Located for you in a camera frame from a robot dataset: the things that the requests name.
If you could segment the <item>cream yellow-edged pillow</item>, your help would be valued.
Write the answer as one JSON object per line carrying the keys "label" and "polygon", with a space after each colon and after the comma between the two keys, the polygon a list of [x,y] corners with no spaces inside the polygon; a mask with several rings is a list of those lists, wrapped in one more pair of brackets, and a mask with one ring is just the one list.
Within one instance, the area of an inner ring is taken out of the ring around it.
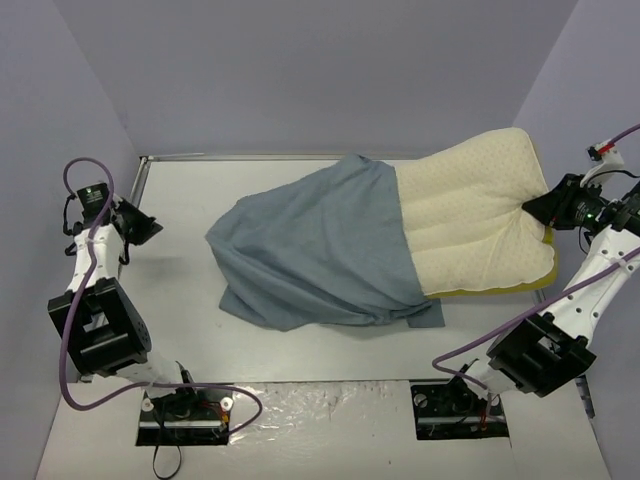
{"label": "cream yellow-edged pillow", "polygon": [[523,209],[549,191],[525,130],[488,131],[395,173],[404,235],[426,296],[516,293],[554,282],[553,232]]}

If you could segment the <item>blue-grey pillowcase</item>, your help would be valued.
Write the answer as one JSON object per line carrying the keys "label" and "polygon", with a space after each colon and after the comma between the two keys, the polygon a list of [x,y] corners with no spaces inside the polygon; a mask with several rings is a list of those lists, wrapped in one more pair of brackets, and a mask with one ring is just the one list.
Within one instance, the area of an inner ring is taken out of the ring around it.
{"label": "blue-grey pillowcase", "polygon": [[445,324],[420,286],[387,163],[350,154],[245,196],[205,239],[227,282],[220,309],[259,327]]}

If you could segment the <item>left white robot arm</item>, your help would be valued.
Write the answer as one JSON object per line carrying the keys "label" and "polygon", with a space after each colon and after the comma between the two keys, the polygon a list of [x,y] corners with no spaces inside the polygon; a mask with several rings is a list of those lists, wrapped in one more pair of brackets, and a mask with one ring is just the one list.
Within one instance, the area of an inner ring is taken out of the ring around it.
{"label": "left white robot arm", "polygon": [[118,276],[130,262],[129,247],[140,246],[163,230],[154,217],[110,193],[101,182],[68,197],[79,200],[82,220],[63,232],[73,237],[66,253],[75,258],[72,281],[48,301],[48,313],[59,334],[71,324],[66,351],[82,374],[120,377],[140,383],[156,404],[165,402],[179,418],[195,415],[200,391],[188,370],[152,350],[142,316]]}

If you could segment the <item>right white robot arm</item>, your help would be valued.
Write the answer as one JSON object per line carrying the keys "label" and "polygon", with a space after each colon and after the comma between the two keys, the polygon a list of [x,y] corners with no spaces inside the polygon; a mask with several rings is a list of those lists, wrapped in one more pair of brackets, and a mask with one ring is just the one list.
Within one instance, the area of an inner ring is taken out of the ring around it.
{"label": "right white robot arm", "polygon": [[550,193],[525,203],[526,212],[555,229],[581,230],[589,250],[561,293],[478,339],[490,345],[485,356],[463,366],[443,389],[450,410],[465,413],[479,399],[510,390],[545,397],[593,364],[596,326],[639,271],[639,189],[607,200],[601,192],[610,176],[568,174]]}

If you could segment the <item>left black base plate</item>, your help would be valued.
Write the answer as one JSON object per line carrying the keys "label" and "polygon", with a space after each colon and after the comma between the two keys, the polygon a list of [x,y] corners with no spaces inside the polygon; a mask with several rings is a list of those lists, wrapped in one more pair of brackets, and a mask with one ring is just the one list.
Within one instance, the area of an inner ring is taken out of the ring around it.
{"label": "left black base plate", "polygon": [[135,445],[227,445],[233,406],[231,394],[218,389],[179,389],[158,398],[144,393]]}

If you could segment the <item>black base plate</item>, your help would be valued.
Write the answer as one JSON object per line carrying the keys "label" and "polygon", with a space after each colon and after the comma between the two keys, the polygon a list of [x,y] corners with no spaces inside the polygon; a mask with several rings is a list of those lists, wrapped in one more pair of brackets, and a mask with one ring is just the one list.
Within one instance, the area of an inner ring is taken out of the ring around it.
{"label": "black base plate", "polygon": [[144,393],[135,445],[227,445],[233,406],[231,394],[218,389],[179,389],[158,398]]}
{"label": "black base plate", "polygon": [[419,441],[508,438],[499,397],[477,397],[464,385],[447,382],[410,384],[416,439]]}

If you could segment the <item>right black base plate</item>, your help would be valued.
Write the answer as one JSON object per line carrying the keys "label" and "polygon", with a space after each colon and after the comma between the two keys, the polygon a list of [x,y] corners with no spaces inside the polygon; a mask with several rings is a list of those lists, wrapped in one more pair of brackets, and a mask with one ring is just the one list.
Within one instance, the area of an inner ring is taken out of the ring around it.
{"label": "right black base plate", "polygon": [[499,397],[477,397],[464,385],[447,382],[410,384],[416,439],[419,441],[508,438]]}

